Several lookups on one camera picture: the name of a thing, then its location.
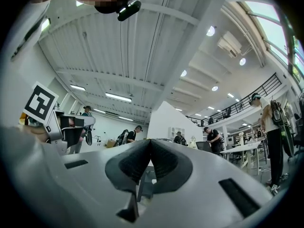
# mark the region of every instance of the railing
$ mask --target railing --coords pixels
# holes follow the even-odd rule
[[[222,110],[219,113],[215,113],[211,115],[208,118],[204,118],[202,120],[194,118],[194,117],[188,117],[193,123],[197,124],[198,126],[206,126],[209,125],[208,122],[211,122],[210,124],[219,122],[221,120],[224,120],[226,118],[229,118],[230,116],[233,116],[235,114],[238,114],[247,108],[250,107],[249,102],[251,101],[251,96],[253,93],[257,92],[261,96],[267,96],[271,94],[275,89],[277,89],[281,85],[281,81],[276,76],[276,73],[274,73],[269,79],[267,79],[259,88],[251,92],[249,95],[241,99],[239,102],[227,107],[226,109]]]

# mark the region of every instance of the fluorescent light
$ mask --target fluorescent light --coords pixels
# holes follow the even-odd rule
[[[48,27],[49,25],[50,25],[49,19],[45,20],[45,21],[42,23],[41,31],[44,31],[44,30],[46,29],[46,27]]]
[[[78,7],[80,5],[83,5],[83,3],[76,1],[76,6]]]
[[[182,72],[182,74],[181,74],[181,77],[185,77],[186,75],[187,75],[187,71],[184,70],[184,71]]]
[[[131,121],[131,122],[133,122],[133,120],[132,120],[132,119],[129,119],[129,118],[125,118],[125,117],[122,117],[122,116],[119,116],[118,118],[120,118],[120,119],[124,119],[124,120],[128,120],[128,121]]]
[[[83,90],[83,91],[86,91],[86,89],[85,89],[85,88],[83,88],[83,87],[80,87],[80,86],[76,86],[76,85],[71,85],[71,87],[72,87],[72,88],[74,88],[74,89],[79,89],[79,90]]]
[[[103,111],[101,111],[101,110],[97,110],[97,109],[95,109],[95,108],[94,108],[94,111],[101,112],[101,113],[104,113],[104,114],[105,114],[105,112],[103,112]]]
[[[113,95],[111,93],[106,93],[105,94],[107,97],[112,97],[112,98],[115,98],[115,99],[118,99],[118,100],[123,100],[123,101],[127,101],[127,102],[132,102],[132,100],[130,98],[126,98],[126,97],[123,97],[123,96],[119,96],[119,95]]]
[[[240,64],[241,66],[243,66],[245,63],[246,63],[246,59],[245,59],[245,58],[242,58],[242,59],[239,61],[239,64]]]
[[[213,26],[210,26],[210,28],[208,29],[208,32],[207,32],[207,36],[213,36],[215,33],[215,29]]]

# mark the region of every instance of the white table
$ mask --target white table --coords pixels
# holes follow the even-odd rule
[[[250,156],[250,151],[249,150],[256,150],[256,154],[255,154],[255,159],[256,159],[256,165],[257,165],[257,174],[259,174],[259,161],[258,161],[258,152],[257,152],[257,147],[258,145],[261,143],[261,141],[258,142],[254,142],[254,143],[250,143],[250,144],[245,144],[245,145],[241,145],[235,148],[232,148],[230,150],[225,150],[225,151],[221,151],[221,154],[231,154],[234,152],[242,152],[242,162],[241,162],[241,169],[247,165],[247,169],[248,169],[248,173],[251,173],[251,156]],[[244,161],[244,151],[247,151],[247,159],[246,161]]]

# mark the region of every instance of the air conditioning unit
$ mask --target air conditioning unit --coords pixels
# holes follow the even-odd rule
[[[237,57],[241,53],[241,43],[229,31],[219,39],[218,46],[227,51],[232,58]]]

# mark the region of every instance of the white t-shirt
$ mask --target white t-shirt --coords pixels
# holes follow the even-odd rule
[[[266,106],[270,105],[270,100],[264,98],[264,97],[261,97],[260,99],[260,102],[261,102],[261,107],[262,107],[262,113],[263,113],[263,110]],[[269,132],[269,131],[272,131],[272,130],[275,130],[275,129],[278,129],[279,127],[277,125],[274,124],[274,122],[272,121],[271,117],[270,116],[267,116],[265,118],[265,132]]]
[[[0,126],[12,127],[19,123],[21,113],[29,100],[33,90],[32,85],[25,82],[18,72],[26,53],[37,43],[41,34],[41,25],[31,33],[25,41],[27,33],[38,24],[48,9],[50,1],[27,5],[12,26],[0,54],[1,69],[0,80],[0,109],[2,114]],[[18,53],[12,58],[17,48],[22,45]]]

